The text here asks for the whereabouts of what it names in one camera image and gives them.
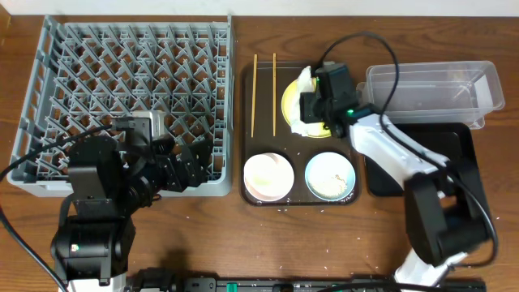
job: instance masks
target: wooden chopstick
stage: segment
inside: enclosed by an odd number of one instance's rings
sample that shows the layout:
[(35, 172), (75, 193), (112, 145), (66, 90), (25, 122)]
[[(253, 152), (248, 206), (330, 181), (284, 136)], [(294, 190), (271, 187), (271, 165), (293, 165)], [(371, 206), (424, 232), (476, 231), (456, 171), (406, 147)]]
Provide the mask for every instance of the wooden chopstick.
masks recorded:
[(276, 136), (276, 53), (272, 56), (272, 134)]
[(258, 55), (254, 55), (254, 75), (252, 76), (252, 115), (251, 138), (254, 137), (254, 117), (256, 110), (256, 71), (258, 70)]

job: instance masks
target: wooden surface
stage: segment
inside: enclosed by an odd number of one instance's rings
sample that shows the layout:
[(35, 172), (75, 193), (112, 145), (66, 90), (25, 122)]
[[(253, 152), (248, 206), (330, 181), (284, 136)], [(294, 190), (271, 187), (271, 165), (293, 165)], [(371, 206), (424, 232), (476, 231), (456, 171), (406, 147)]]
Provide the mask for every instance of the wooden surface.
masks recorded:
[[(42, 17), (15, 16), (0, 46), (0, 161), (7, 165), (41, 31)], [(60, 21), (207, 21), (206, 17), (60, 17)], [(473, 131), (474, 146), (492, 216), (500, 236), (497, 262), (461, 270), (452, 277), (482, 277), (490, 291), (515, 290), (519, 273), (519, 19), (472, 18), (250, 18), (238, 17), (237, 76), (252, 62), (316, 60), (339, 36), (371, 30), (388, 38), (401, 62), (490, 60), (500, 75), (507, 102)], [(353, 77), (365, 80), (370, 65), (390, 63), (374, 41), (340, 45), (330, 59), (348, 62)], [(236, 82), (234, 108), (240, 108)], [(221, 277), (348, 277), (389, 274), (410, 249), (402, 199), (377, 199), (365, 191), (349, 207), (254, 208), (238, 194), (238, 137), (235, 125), (233, 190), (222, 198), (162, 200), (134, 215), (137, 227), (130, 273), (164, 266), (181, 273)], [(0, 184), (2, 207), (13, 226), (51, 262), (49, 246), (62, 199), (39, 199), (7, 182)], [(487, 256), (489, 245), (472, 256)], [(50, 278), (0, 229), (0, 291), (55, 291)]]

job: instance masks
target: yellow plate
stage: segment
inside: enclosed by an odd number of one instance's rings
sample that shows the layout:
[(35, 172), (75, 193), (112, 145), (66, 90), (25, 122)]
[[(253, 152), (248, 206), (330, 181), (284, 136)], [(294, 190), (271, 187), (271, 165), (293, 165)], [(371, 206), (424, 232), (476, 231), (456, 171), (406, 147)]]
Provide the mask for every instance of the yellow plate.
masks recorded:
[[(299, 98), (297, 96), (298, 92), (298, 81), (294, 80), (292, 83), (285, 89), (283, 92), (283, 97), (281, 98), (281, 112), (283, 113), (283, 118), (285, 118), (286, 123), (289, 124), (289, 116), (290, 116), (290, 105), (293, 103), (294, 98)], [(311, 138), (326, 138), (332, 135), (330, 130), (324, 129), (324, 122), (314, 122), (307, 124), (308, 137)]]

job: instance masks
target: clear plastic container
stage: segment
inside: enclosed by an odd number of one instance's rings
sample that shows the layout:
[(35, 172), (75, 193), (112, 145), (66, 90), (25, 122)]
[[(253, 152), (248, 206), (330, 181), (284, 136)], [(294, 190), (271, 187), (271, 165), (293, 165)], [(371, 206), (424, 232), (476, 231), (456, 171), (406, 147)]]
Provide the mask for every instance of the clear plastic container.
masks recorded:
[[(386, 114), (394, 123), (463, 122), (482, 128), (484, 115), (504, 107), (500, 79), (492, 62), (431, 62), (400, 65), (400, 81)], [(379, 107), (395, 80), (395, 66), (366, 72), (363, 99)]]

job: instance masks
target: tray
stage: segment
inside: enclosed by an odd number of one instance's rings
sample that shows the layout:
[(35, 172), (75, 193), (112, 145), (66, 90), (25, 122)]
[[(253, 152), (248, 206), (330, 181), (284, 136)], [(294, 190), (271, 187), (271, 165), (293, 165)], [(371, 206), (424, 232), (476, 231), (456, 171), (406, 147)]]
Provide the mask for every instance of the tray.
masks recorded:
[[(401, 131), (431, 151), (451, 161), (467, 158), (477, 165), (470, 129), (464, 123), (395, 124)], [(375, 196), (402, 196), (403, 190), (373, 160), (365, 157), (367, 189)]]
[[(360, 193), (358, 173), (358, 154), (347, 140), (336, 138), (308, 138), (292, 134), (281, 112), (281, 98), (285, 88), (298, 78), (306, 62), (277, 62), (277, 132), (272, 136), (272, 62), (258, 62), (256, 76), (256, 104), (254, 138), (251, 138), (252, 112), (252, 64), (242, 74), (242, 108), (240, 122), (241, 161), (240, 194), (249, 204), (255, 206), (288, 205), (347, 205), (352, 204)], [(249, 157), (265, 152), (274, 152), (285, 157), (294, 168), (294, 185), (283, 199), (275, 202), (262, 202), (249, 194), (243, 182), (243, 166)], [(337, 152), (350, 160), (356, 172), (355, 187), (344, 200), (328, 202), (315, 197), (305, 183), (304, 173), (308, 161), (321, 152)]]
[[(232, 183), (234, 31), (227, 23), (60, 24), (45, 17), (11, 162), (42, 145), (162, 110), (178, 144), (212, 139), (208, 182), (163, 196), (226, 195)], [(115, 140), (124, 133), (103, 131)], [(8, 180), (38, 196), (72, 193), (67, 149), (43, 152)]]

